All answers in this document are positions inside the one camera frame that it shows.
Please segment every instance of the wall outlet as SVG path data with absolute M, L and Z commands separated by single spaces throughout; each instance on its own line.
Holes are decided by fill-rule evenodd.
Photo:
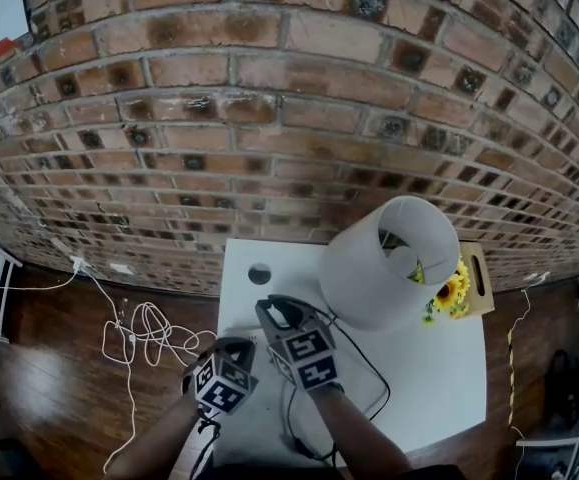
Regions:
M 116 272 L 120 272 L 121 274 L 127 274 L 129 276 L 133 275 L 131 269 L 127 265 L 123 265 L 122 263 L 109 263 L 109 266 Z
M 548 270 L 546 272 L 543 272 L 542 274 L 538 274 L 538 272 L 533 272 L 532 274 L 529 274 L 527 277 L 524 278 L 525 281 L 533 281 L 532 284 L 540 284 L 540 283 L 544 283 L 547 280 L 547 277 L 549 277 L 549 274 L 551 274 L 551 272 L 549 272 Z
M 69 259 L 73 261 L 73 271 L 78 272 L 85 267 L 90 267 L 89 263 L 85 261 L 82 256 L 69 256 Z

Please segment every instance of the red object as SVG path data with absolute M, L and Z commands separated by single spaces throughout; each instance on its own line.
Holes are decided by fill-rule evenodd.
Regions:
M 0 40 L 0 57 L 5 55 L 6 53 L 9 53 L 11 50 L 15 50 L 19 46 L 20 45 L 18 44 L 17 41 L 12 41 L 8 37 L 1 39 Z

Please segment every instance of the electrical plug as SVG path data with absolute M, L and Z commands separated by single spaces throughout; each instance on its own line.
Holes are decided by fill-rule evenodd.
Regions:
M 73 271 L 74 273 L 78 273 L 80 270 L 84 269 L 85 267 L 90 267 L 89 263 L 85 261 L 84 258 L 81 256 L 69 256 L 69 259 L 73 261 Z

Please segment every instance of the power outlet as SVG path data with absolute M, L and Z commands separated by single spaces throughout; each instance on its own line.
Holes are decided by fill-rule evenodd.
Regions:
M 120 274 L 126 274 L 128 276 L 133 275 L 133 272 L 131 271 L 128 265 L 124 265 L 122 263 L 109 263 L 109 266 L 116 272 L 119 272 Z
M 91 266 L 82 256 L 69 256 L 69 259 L 73 261 L 73 271 L 76 273 L 85 267 Z

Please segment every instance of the brick wall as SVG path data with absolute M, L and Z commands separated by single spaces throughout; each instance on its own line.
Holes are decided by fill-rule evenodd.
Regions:
M 228 237 L 326 243 L 413 193 L 495 289 L 578 272 L 579 0 L 26 2 L 0 59 L 25 261 L 216 294 Z

